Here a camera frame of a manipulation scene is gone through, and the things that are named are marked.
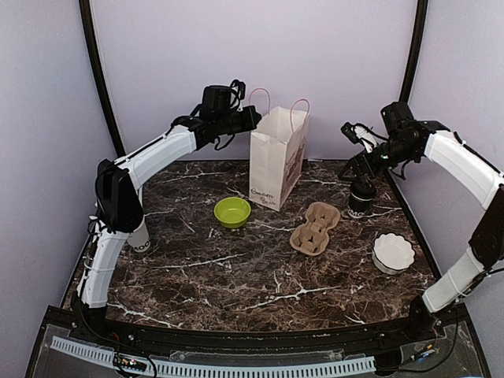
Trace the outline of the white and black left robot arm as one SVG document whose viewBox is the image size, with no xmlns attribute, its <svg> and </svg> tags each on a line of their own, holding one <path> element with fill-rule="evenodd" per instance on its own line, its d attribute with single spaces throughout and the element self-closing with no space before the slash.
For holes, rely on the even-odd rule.
<svg viewBox="0 0 504 378">
<path fill-rule="evenodd" d="M 94 185 L 98 206 L 93 230 L 96 248 L 91 262 L 84 265 L 77 288 L 79 305 L 85 310 L 106 308 L 110 281 L 123 245 L 145 224 L 142 186 L 179 158 L 216 142 L 222 135 L 251 132 L 260 120 L 261 114 L 254 106 L 213 120 L 180 116 L 168 131 L 138 150 L 115 161 L 100 162 Z"/>
</svg>

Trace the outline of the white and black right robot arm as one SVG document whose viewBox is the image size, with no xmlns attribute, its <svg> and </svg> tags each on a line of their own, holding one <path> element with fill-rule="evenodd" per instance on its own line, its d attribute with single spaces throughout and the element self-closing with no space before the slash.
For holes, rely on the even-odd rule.
<svg viewBox="0 0 504 378">
<path fill-rule="evenodd" d="M 405 102 L 380 111 L 387 134 L 362 123 L 346 122 L 341 132 L 363 151 L 351 157 L 339 178 L 370 185 L 372 179 L 399 165 L 426 159 L 449 174 L 479 204 L 482 217 L 463 255 L 420 297 L 420 308 L 402 324 L 402 335 L 417 342 L 432 329 L 429 314 L 467 296 L 503 259 L 503 172 L 478 154 L 455 131 L 437 120 L 418 120 Z"/>
</svg>

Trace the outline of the black plastic cup lid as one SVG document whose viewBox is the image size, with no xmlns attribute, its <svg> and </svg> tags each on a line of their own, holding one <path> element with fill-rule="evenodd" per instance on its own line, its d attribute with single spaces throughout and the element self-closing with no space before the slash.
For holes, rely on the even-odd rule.
<svg viewBox="0 0 504 378">
<path fill-rule="evenodd" d="M 350 185 L 350 193 L 362 201 L 372 200 L 376 196 L 376 187 L 373 183 L 353 182 Z"/>
</svg>

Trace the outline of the black paper coffee cup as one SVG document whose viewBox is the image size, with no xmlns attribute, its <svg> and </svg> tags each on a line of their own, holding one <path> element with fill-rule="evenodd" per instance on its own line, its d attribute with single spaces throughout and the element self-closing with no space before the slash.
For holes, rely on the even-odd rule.
<svg viewBox="0 0 504 378">
<path fill-rule="evenodd" d="M 359 195 L 351 192 L 347 206 L 348 215 L 355 219 L 368 215 L 374 198 L 375 195 Z"/>
</svg>

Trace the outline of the white paper takeout bag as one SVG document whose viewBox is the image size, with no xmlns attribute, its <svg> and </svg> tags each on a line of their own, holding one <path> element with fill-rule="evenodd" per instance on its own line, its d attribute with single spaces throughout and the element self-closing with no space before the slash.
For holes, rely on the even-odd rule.
<svg viewBox="0 0 504 378">
<path fill-rule="evenodd" d="M 302 173 L 310 103 L 268 106 L 250 137 L 249 199 L 279 211 Z"/>
</svg>

